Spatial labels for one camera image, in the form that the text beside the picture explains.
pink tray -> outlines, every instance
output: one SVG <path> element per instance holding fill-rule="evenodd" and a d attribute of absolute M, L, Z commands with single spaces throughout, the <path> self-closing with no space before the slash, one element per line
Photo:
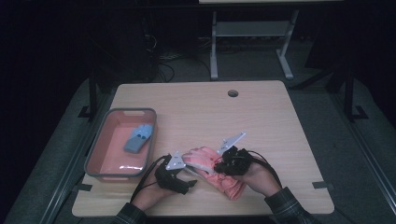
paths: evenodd
<path fill-rule="evenodd" d="M 117 108 L 109 110 L 96 135 L 88 159 L 87 175 L 101 180 L 128 180 L 144 173 L 151 159 L 157 115 L 151 108 Z M 132 131 L 141 124 L 152 125 L 148 141 L 134 154 L 123 147 Z"/>

sleeve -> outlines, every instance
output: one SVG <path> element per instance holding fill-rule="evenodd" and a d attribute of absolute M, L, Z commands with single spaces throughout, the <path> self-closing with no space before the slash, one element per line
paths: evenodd
<path fill-rule="evenodd" d="M 311 214 L 303 209 L 289 188 L 284 188 L 278 193 L 265 199 L 273 211 L 276 220 L 282 224 L 319 224 Z"/>
<path fill-rule="evenodd" d="M 146 218 L 147 216 L 142 210 L 133 204 L 126 203 L 111 224 L 143 224 Z"/>

hole in table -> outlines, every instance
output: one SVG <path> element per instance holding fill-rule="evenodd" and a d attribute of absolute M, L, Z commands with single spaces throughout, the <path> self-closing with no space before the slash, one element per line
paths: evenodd
<path fill-rule="evenodd" d="M 238 91 L 236 91 L 236 90 L 230 90 L 230 91 L 228 91 L 228 95 L 230 96 L 230 97 L 237 97 L 238 96 Z"/>

metal frame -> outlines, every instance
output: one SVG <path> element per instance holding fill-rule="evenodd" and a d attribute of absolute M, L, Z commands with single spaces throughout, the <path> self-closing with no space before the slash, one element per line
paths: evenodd
<path fill-rule="evenodd" d="M 285 41 L 276 56 L 287 79 L 294 76 L 286 59 L 286 52 L 293 34 L 299 10 L 293 11 L 289 21 L 217 21 L 217 12 L 213 12 L 212 50 L 210 52 L 210 79 L 218 80 L 218 60 L 216 56 L 217 36 L 284 36 Z"/>
<path fill-rule="evenodd" d="M 90 144 L 99 130 L 100 122 L 102 121 L 104 114 L 107 112 L 112 102 L 112 97 L 109 97 L 106 94 L 103 94 L 101 98 L 102 99 L 99 102 L 98 110 L 96 111 L 97 113 L 95 113 L 95 116 L 92 117 L 92 119 L 90 119 L 88 122 L 83 132 L 84 135 L 81 136 L 78 146 L 76 147 L 69 164 L 65 168 L 64 175 L 52 193 L 46 211 L 39 222 L 40 224 L 50 224 L 55 221 L 64 201 L 67 200 L 68 192 L 74 187 L 75 183 L 73 179 L 76 176 L 76 171 L 78 169 L 78 161 L 84 158 L 87 149 L 90 148 Z"/>

wooden table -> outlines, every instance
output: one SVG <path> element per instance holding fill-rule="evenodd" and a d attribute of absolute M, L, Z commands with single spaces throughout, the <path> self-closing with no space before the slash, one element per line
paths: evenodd
<path fill-rule="evenodd" d="M 228 91 L 238 91 L 230 97 Z M 223 138 L 247 135 L 236 146 L 261 153 L 276 169 L 302 206 L 313 214 L 333 211 L 327 189 L 315 189 L 323 181 L 304 131 L 284 84 L 280 81 L 197 82 L 121 85 L 111 108 L 151 107 L 158 115 L 158 134 L 153 159 L 195 147 L 218 149 Z M 181 172 L 183 180 L 196 177 Z M 73 206 L 77 217 L 115 216 L 129 202 L 138 180 L 103 183 L 85 175 Z M 149 216 L 269 215 L 263 197 L 246 188 L 241 198 L 225 195 L 199 180 L 186 195 L 178 194 L 147 211 Z"/>

